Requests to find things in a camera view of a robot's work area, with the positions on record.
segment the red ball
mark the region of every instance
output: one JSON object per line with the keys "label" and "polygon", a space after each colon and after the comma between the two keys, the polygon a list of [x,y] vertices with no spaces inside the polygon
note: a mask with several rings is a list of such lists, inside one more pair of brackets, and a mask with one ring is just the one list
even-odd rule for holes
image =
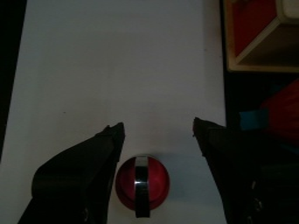
{"label": "red ball", "polygon": [[[152,157],[148,158],[148,198],[151,210],[158,208],[170,192],[170,176],[164,165]],[[116,174],[116,195],[122,203],[135,210],[136,157],[130,158]]]}

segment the red object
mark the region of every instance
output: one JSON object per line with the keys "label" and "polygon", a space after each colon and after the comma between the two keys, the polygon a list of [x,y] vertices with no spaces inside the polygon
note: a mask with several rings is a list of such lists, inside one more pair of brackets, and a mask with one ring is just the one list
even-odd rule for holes
{"label": "red object", "polygon": [[260,107],[268,109],[266,133],[299,146],[299,80],[267,99]]}
{"label": "red object", "polygon": [[[122,203],[135,210],[135,163],[136,158],[130,158],[119,168],[116,174],[116,195]],[[170,176],[164,165],[152,157],[148,157],[148,194],[150,208],[158,208],[168,195]]]}
{"label": "red object", "polygon": [[232,4],[236,56],[276,17],[276,0],[238,1]]}

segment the blue object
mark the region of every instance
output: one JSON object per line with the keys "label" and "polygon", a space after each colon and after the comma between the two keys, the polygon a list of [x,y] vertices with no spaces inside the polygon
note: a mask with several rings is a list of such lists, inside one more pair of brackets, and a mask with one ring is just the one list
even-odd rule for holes
{"label": "blue object", "polygon": [[268,126],[268,109],[262,108],[246,112],[239,112],[240,115],[240,129],[259,130]]}

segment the black band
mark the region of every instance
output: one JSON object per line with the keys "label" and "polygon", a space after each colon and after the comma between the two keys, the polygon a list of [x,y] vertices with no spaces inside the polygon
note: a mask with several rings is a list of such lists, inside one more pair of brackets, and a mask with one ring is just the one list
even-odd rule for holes
{"label": "black band", "polygon": [[135,217],[150,218],[148,158],[135,158]]}

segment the wooden shelf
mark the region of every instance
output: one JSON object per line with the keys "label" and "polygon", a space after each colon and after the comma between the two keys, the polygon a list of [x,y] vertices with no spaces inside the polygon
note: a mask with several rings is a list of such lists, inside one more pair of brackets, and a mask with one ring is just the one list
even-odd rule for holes
{"label": "wooden shelf", "polygon": [[[275,72],[275,73],[299,73],[299,23],[296,19],[287,19],[287,16],[278,9],[282,1],[274,0],[275,17],[271,18],[268,24],[259,32],[259,34],[247,42],[242,50],[236,50],[239,39],[248,35],[248,32],[239,32],[239,19],[236,15],[242,13],[254,13],[254,7],[258,6],[258,0],[238,1],[232,3],[226,0],[224,3],[224,25],[226,25],[226,50],[227,50],[227,66],[231,72]],[[242,18],[244,27],[242,29],[255,29],[255,22],[258,20],[244,20]]]}

